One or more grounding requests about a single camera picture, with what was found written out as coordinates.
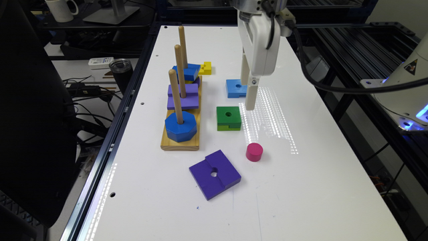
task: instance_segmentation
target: white table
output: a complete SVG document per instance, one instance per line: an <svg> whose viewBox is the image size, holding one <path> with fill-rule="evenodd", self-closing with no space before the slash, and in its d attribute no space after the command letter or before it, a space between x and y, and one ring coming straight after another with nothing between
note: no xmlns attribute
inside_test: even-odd
<svg viewBox="0 0 428 241"><path fill-rule="evenodd" d="M216 106L245 102L225 93L225 80L240 74L239 34L236 27L185 31L189 62L213 65L203 78L199 151L160 148L179 43L177 27L162 27L79 240L406 240L285 38L276 71L261 79L259 112L243 111L241 131L218 132ZM264 147L258 163L245 158L250 141ZM242 180L207 201L189 167L219 149Z"/></svg>

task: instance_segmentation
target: hole in block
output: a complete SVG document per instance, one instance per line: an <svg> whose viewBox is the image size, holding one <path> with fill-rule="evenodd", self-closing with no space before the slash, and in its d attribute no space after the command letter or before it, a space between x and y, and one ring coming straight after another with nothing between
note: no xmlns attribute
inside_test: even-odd
<svg viewBox="0 0 428 241"><path fill-rule="evenodd" d="M217 168L215 168L215 167L213 167L213 170L211 171L211 176L212 177L216 177L217 176L217 172L218 172L219 170L217 169Z"/></svg>

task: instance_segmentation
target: pink cylinder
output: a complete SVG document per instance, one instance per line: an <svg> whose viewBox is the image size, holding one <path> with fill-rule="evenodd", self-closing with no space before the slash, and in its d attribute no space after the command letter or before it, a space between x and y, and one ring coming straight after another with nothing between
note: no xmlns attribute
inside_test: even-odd
<svg viewBox="0 0 428 241"><path fill-rule="evenodd" d="M263 154L263 147L258 143L251 143L248 145L245 155L250 161L260 161L261 154Z"/></svg>

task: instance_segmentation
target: wooden peg board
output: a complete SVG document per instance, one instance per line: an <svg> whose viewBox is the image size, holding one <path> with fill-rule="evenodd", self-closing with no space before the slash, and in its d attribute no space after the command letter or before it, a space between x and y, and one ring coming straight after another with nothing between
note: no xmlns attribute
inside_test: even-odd
<svg viewBox="0 0 428 241"><path fill-rule="evenodd" d="M199 150L199 133L201 132L201 108L202 108L202 76L199 76L200 84L199 84L199 108L198 109L192 109L192 110L184 110L187 111L195 116L196 119L196 129L197 132L193 136L193 138L190 141L183 141L180 143L177 143L171 139L168 138L167 135L167 129L165 126L163 127L163 134L162 134L162 141L160 142L160 147L164 151L197 151ZM167 118L170 114L174 113L175 110L168 110L167 111Z"/></svg>

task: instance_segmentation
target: wooden dowel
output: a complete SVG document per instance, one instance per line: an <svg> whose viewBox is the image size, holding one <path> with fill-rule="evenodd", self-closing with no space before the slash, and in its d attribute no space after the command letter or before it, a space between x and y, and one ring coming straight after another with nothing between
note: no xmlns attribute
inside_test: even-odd
<svg viewBox="0 0 428 241"><path fill-rule="evenodd" d="M177 115L177 123L183 124L183 112L181 110L181 101L179 93L179 85L177 84L177 73L175 70L169 70L169 81L171 82L171 90L173 91L175 114Z"/></svg>
<svg viewBox="0 0 428 241"><path fill-rule="evenodd" d="M180 45L181 45L181 57L183 59L183 68L188 68L187 66L187 50L186 50L186 36L185 28L183 26L179 27L180 35Z"/></svg>
<svg viewBox="0 0 428 241"><path fill-rule="evenodd" d="M177 70L179 72L179 84L181 98L186 98L185 73L183 72L183 59L181 58L181 47L175 45L175 60L177 61Z"/></svg>

